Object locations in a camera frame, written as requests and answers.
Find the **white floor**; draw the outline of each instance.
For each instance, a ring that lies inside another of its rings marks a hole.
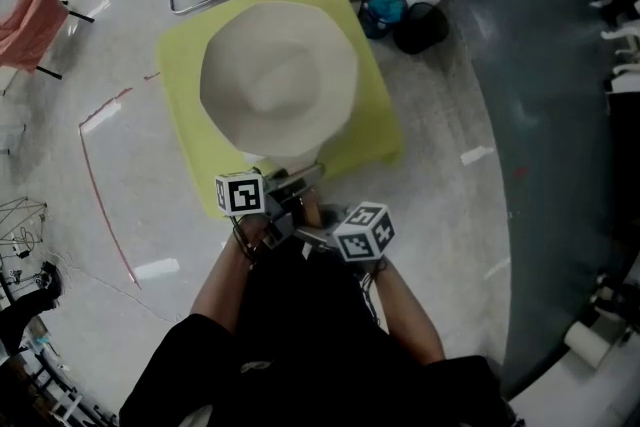
[[[13,1],[0,0],[2,12]],[[61,31],[49,64],[64,80],[19,73],[0,100],[3,123],[28,125],[12,156],[0,161],[0,199],[28,194],[49,204],[45,242],[28,265],[55,261],[52,251],[63,256],[68,278],[60,307],[43,320],[69,376],[117,411],[164,334],[188,312],[230,229],[205,216],[161,77],[144,78],[157,71],[157,37],[184,18],[170,13],[168,0],[70,2],[96,23],[71,18]],[[455,41],[423,57],[402,55],[387,40],[373,48],[405,131],[406,157],[393,168],[373,164],[327,183],[324,195],[389,204],[399,228],[391,258],[448,354],[501,361],[510,294],[502,176],[495,152],[467,165],[461,160],[478,146],[495,148],[475,77]],[[86,142],[131,265],[179,262],[177,273],[143,281],[142,290],[101,217],[78,136],[78,124],[125,88],[133,90],[122,109]],[[197,364],[195,350],[176,357]]]

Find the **white hat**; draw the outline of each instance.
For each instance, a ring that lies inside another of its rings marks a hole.
[[[200,101],[238,150],[312,163],[348,121],[357,84],[357,54],[324,11],[260,2],[211,38]]]

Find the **red line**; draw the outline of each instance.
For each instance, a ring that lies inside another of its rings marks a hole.
[[[96,198],[98,199],[98,204],[100,205],[100,210],[102,212],[102,217],[104,217],[104,220],[107,223],[107,228],[109,228],[109,233],[111,233],[111,238],[113,239],[113,242],[115,242],[116,248],[118,248],[118,253],[120,253],[120,258],[124,262],[124,265],[126,266],[127,271],[129,272],[129,277],[133,280],[133,282],[136,285],[138,285],[138,288],[140,290],[142,290],[142,287],[140,286],[140,283],[138,283],[138,281],[136,280],[136,276],[133,273],[133,270],[131,269],[131,266],[129,265],[129,262],[127,261],[127,257],[124,255],[124,251],[122,251],[122,248],[120,247],[120,243],[118,242],[118,239],[116,238],[116,234],[113,232],[113,228],[111,227],[111,222],[109,221],[109,217],[107,216],[107,211],[105,210],[104,203],[102,202],[102,197],[100,196],[100,192],[98,191],[98,186],[96,185],[96,179],[95,179],[95,177],[93,175],[93,169],[91,169],[91,163],[89,162],[89,154],[87,153],[87,146],[84,143],[84,137],[82,137],[82,125],[84,125],[87,121],[89,121],[91,118],[93,118],[96,114],[98,114],[102,109],[104,109],[111,102],[113,102],[114,100],[117,100],[118,98],[126,95],[131,90],[132,90],[132,88],[125,89],[118,96],[112,98],[108,102],[105,102],[102,105],[102,107],[100,107],[97,111],[95,111],[93,114],[91,114],[86,120],[84,120],[82,123],[80,123],[78,125],[78,128],[80,130],[80,142],[82,143],[82,153],[84,153],[84,160],[87,163],[87,170],[89,171],[89,178],[91,178],[91,185],[93,186],[93,192],[95,193]]]

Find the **white cube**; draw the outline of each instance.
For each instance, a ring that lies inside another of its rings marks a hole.
[[[228,216],[261,214],[265,211],[261,174],[235,173],[216,176],[218,208]]]
[[[363,202],[333,232],[347,262],[378,260],[396,232],[389,209],[379,203]]]

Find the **gray floor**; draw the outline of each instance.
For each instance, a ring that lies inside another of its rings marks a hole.
[[[513,261],[505,389],[544,371],[611,262],[613,48],[590,0],[455,0],[498,144]]]
[[[0,0],[2,11],[13,1]],[[60,307],[43,315],[51,341],[69,378],[117,411],[162,337],[189,311],[230,226],[205,216],[162,79],[144,79],[157,71],[158,35],[184,18],[170,13],[167,0],[70,1],[96,23],[69,20],[61,30],[46,64],[64,80],[20,73],[0,102],[4,122],[28,125],[12,156],[0,160],[2,195],[28,194],[49,204],[44,244],[29,260],[6,264],[28,273],[43,259],[60,263],[65,293]],[[507,212],[489,117],[458,43],[451,38],[421,57],[402,55],[388,40],[372,43],[405,133],[405,157],[395,167],[371,164],[321,192],[329,201],[389,204],[398,227],[390,256],[432,316],[448,355],[482,353],[501,362],[510,283]],[[133,89],[122,109],[86,144],[132,267],[179,262],[178,272],[145,280],[141,290],[101,217],[78,136],[78,124],[125,88]],[[461,156],[479,146],[489,154],[465,165]],[[197,364],[197,351],[188,364]]]

